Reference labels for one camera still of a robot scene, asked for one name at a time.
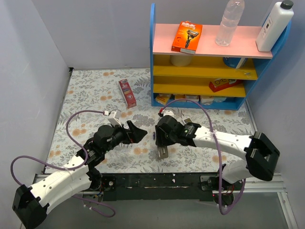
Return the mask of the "grey remote battery cover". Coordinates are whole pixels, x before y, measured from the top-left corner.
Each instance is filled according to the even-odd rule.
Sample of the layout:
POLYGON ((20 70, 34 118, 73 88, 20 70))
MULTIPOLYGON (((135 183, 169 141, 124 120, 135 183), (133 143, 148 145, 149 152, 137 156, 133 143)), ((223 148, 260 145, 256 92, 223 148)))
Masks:
POLYGON ((160 159, 168 158, 168 147, 166 146, 158 146, 157 147, 158 155, 160 159))

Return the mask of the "white remote control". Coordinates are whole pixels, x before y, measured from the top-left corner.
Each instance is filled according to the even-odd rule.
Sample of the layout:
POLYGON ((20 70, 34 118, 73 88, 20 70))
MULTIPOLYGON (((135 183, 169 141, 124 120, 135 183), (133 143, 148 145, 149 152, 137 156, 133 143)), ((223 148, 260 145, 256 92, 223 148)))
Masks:
POLYGON ((182 118, 182 122, 184 123, 184 124, 187 124, 187 123, 191 123, 192 122, 192 120, 188 117, 188 118, 182 118))

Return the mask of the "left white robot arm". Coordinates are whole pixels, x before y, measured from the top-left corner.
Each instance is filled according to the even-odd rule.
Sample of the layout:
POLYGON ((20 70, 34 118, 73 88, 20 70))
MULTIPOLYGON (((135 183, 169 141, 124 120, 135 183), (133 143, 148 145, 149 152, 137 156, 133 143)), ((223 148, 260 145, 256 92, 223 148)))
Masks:
POLYGON ((137 128, 132 121, 128 120, 127 125, 127 129, 119 125, 100 126, 62 170, 29 187, 20 185, 12 209, 24 227, 38 227, 56 206, 78 192, 100 189, 102 176, 95 167, 105 159, 105 154, 119 144, 138 143, 147 135, 147 131, 137 128))

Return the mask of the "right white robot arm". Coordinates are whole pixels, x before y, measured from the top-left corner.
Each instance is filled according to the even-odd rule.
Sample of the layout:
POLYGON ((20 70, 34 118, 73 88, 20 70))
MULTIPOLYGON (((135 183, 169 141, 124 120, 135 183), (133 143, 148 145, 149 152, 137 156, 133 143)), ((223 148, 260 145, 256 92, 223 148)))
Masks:
POLYGON ((170 115, 162 117, 155 129, 158 147, 180 144, 220 149, 221 152, 239 157, 239 161, 225 165, 215 178, 220 189, 228 189, 233 183, 249 177, 263 181, 273 179, 280 152, 262 132, 256 131, 254 135, 212 132, 192 122, 183 125, 170 115))

